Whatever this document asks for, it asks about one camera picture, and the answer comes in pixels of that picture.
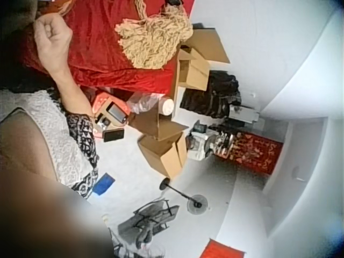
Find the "rope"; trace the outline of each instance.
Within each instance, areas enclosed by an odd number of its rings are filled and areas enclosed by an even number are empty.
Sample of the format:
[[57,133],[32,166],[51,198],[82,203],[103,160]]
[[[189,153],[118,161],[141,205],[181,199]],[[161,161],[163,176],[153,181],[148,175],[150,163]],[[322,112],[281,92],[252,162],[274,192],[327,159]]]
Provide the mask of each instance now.
[[141,20],[124,19],[116,25],[118,43],[134,68],[161,69],[177,46],[192,36],[192,25],[183,6],[166,5],[158,15],[147,16],[144,0],[134,0]]

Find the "cardboard box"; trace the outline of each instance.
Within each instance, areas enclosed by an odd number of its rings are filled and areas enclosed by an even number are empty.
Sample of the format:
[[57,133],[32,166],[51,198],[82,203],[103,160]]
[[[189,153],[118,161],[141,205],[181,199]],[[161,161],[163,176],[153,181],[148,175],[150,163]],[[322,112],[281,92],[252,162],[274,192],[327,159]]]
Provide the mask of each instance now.
[[162,175],[173,179],[181,172],[187,159],[184,133],[163,141],[144,135],[138,144],[149,165]]
[[[171,90],[167,96],[176,103],[178,91],[179,62],[176,62],[176,72],[171,82]],[[129,125],[141,133],[151,136],[157,141],[162,141],[183,132],[188,126],[171,121],[173,114],[164,116],[159,114],[158,103],[149,111],[140,114],[131,113]]]
[[200,28],[178,53],[180,75],[178,85],[206,91],[210,72],[209,61],[230,63],[219,35],[213,28]]
[[[218,61],[229,63],[229,59],[221,44],[217,32],[213,28],[201,28],[193,31],[192,37],[185,42],[186,46],[195,49],[207,61]],[[180,61],[194,60],[196,57],[190,53],[178,50],[176,56]],[[177,91],[180,77],[180,62],[176,62],[175,73],[171,82],[171,90],[167,96],[177,103]],[[187,126],[171,121],[171,116],[163,116],[158,112],[156,104],[151,110],[140,114],[132,113],[129,118],[129,125],[139,130],[141,133],[150,135],[155,140],[162,141],[181,133]]]
[[209,62],[194,48],[185,46],[180,49],[178,59],[180,60],[178,85],[188,89],[206,91],[210,72]]

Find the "red cloth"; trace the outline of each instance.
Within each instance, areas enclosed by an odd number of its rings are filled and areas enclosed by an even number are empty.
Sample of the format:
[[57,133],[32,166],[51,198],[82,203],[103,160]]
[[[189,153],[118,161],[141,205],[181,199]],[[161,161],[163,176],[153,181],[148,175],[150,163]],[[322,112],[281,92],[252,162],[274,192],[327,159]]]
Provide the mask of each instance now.
[[200,258],[243,258],[244,252],[216,242],[209,241]]
[[[145,0],[147,14],[160,12],[164,0]],[[194,0],[184,0],[190,14]],[[135,69],[118,44],[115,25],[124,18],[139,19],[134,0],[77,0],[64,17],[73,30],[68,63],[76,83],[88,87],[112,87],[129,91],[168,93],[176,59],[163,69]],[[32,29],[27,31],[22,49],[24,64],[44,71],[40,65]]]
[[229,159],[257,173],[271,175],[283,143],[251,133],[236,135]]

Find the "hand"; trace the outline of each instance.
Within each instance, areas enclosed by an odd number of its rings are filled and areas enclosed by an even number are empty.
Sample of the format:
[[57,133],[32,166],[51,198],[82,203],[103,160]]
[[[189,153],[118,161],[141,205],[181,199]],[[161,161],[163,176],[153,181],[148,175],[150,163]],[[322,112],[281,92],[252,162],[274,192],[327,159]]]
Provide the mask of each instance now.
[[57,13],[39,17],[33,24],[39,60],[52,78],[69,71],[68,50],[72,30]]

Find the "woman's arm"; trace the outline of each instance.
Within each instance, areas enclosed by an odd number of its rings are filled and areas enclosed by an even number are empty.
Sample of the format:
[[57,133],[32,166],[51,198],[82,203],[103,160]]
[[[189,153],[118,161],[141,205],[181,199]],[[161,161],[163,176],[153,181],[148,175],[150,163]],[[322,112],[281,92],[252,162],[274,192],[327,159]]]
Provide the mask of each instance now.
[[91,105],[68,67],[72,30],[57,13],[41,16],[33,26],[39,60],[56,82],[64,108],[71,113],[93,117]]
[[80,87],[75,83],[69,68],[52,75],[52,78],[58,86],[62,104],[68,112],[87,114],[91,118],[94,116],[90,102]]

